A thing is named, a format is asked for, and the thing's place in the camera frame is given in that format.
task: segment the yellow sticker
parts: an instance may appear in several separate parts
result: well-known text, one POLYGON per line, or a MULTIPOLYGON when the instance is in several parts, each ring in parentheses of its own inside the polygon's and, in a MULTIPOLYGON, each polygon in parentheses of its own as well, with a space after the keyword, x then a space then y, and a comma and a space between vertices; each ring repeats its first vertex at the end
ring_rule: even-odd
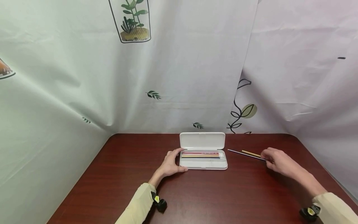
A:
POLYGON ((308 214, 315 215, 316 213, 311 208, 307 208, 308 214))

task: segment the open pencil case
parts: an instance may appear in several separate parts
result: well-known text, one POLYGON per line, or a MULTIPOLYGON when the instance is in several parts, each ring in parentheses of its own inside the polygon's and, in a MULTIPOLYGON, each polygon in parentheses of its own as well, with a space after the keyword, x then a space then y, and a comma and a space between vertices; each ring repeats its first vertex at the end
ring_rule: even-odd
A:
POLYGON ((180 147, 185 150, 180 153, 179 165, 191 170, 225 170, 227 161, 225 152, 221 150, 224 146, 223 132, 183 132, 180 134, 180 147), (185 157, 187 153, 198 157, 185 157))

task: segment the tabletop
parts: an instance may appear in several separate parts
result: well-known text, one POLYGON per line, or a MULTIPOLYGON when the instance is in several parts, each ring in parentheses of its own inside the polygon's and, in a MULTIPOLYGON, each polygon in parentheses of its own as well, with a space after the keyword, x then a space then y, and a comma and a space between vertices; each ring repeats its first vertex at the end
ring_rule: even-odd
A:
MULTIPOLYGON (((48 224, 113 224, 137 188, 147 182, 167 151, 180 147, 178 134, 116 134, 103 146, 48 224)), ((189 170, 166 177, 158 194, 168 203, 144 223, 306 223, 299 215, 311 198, 295 181, 272 172, 265 162, 227 151, 256 154, 267 147, 286 152, 357 213, 357 205, 309 153, 288 134, 228 134, 227 170, 189 170)))

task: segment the white backdrop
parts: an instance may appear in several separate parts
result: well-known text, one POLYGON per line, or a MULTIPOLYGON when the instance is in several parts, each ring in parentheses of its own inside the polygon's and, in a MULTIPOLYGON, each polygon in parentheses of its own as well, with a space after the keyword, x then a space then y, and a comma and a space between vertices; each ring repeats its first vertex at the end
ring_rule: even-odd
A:
POLYGON ((241 77, 252 83, 236 96, 258 107, 237 133, 297 136, 355 198, 357 12, 354 0, 260 1, 241 77))
POLYGON ((45 223, 111 134, 225 131, 257 0, 126 2, 0 3, 0 223, 45 223))
POLYGON ((45 223, 114 133, 290 133, 358 197, 356 1, 138 2, 0 3, 0 223, 45 223))

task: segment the beige sleeve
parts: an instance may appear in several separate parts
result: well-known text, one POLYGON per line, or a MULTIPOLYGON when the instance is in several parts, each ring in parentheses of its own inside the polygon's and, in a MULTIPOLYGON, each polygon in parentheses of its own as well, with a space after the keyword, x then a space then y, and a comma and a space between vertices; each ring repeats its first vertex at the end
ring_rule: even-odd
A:
POLYGON ((151 191, 156 192, 154 186, 142 184, 115 224, 142 224, 153 204, 151 191))
POLYGON ((333 193, 318 195, 312 201, 321 208, 318 216, 324 224, 358 224, 358 216, 333 193))

